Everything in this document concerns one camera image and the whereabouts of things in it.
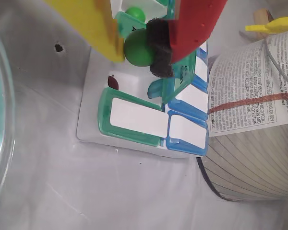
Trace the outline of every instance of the gray wire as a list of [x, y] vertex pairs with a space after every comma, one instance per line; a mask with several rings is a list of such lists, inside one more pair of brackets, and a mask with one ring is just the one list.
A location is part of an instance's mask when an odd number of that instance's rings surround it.
[[277, 68], [277, 70], [279, 71], [279, 73], [283, 76], [284, 80], [288, 83], [288, 76], [284, 73], [284, 71], [281, 69], [281, 67], [277, 64], [277, 62], [275, 61], [274, 57], [272, 56], [269, 47], [268, 47], [268, 43], [267, 43], [267, 39], [264, 39], [264, 46], [265, 49], [268, 53], [269, 58], [271, 59], [271, 61], [273, 62], [273, 64], [275, 65], [275, 67]]

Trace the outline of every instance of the green plastic piece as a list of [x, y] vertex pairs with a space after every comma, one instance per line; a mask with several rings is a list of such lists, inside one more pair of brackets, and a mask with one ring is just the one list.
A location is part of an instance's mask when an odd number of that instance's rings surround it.
[[130, 140], [150, 146], [158, 146], [160, 143], [160, 137], [111, 125], [110, 116], [113, 98], [120, 98], [128, 102], [140, 104], [145, 107], [161, 111], [161, 107], [156, 104], [147, 102], [112, 88], [105, 88], [102, 92], [98, 105], [99, 131], [107, 136]]
[[162, 103], [167, 104], [182, 90], [190, 85], [194, 78], [196, 51], [172, 65], [174, 77], [166, 78], [162, 87]]
[[160, 4], [167, 6], [168, 5], [168, 0], [157, 0]]
[[150, 66], [155, 59], [154, 50], [147, 45], [146, 29], [131, 32], [124, 44], [126, 59], [134, 66]]
[[115, 19], [119, 25], [119, 33], [124, 39], [126, 39], [132, 31], [146, 29], [145, 23], [140, 22], [125, 12], [118, 12]]
[[144, 12], [139, 7], [130, 7], [128, 10], [126, 10], [126, 14], [129, 14], [133, 18], [136, 18], [140, 22], [145, 22], [146, 16]]

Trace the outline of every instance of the yellow clip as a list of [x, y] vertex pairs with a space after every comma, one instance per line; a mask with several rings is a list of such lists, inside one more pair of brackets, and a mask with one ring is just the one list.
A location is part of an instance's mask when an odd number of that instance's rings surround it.
[[246, 31], [255, 31], [267, 34], [278, 34], [288, 31], [288, 17], [278, 18], [266, 25], [247, 25]]
[[45, 0], [83, 38], [113, 62], [123, 62], [124, 39], [112, 18], [110, 0]]

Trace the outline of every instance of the label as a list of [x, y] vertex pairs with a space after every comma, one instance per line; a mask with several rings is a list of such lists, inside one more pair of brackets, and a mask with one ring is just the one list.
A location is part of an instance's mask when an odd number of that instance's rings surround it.
[[[288, 32], [267, 39], [288, 76]], [[288, 84], [267, 55], [263, 41], [220, 55], [210, 71], [209, 107], [288, 92]], [[243, 105], [211, 113], [211, 137], [288, 124], [288, 100]]]

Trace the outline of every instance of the green knob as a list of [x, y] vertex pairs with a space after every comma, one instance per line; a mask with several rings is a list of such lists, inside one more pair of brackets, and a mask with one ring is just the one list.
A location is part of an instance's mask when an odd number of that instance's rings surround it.
[[155, 60], [154, 50], [147, 45], [146, 29], [131, 32], [125, 40], [124, 54], [134, 66], [150, 66]]
[[128, 10], [126, 10], [126, 14], [129, 14], [130, 16], [134, 17], [135, 19], [145, 23], [146, 16], [144, 12], [139, 7], [130, 7]]

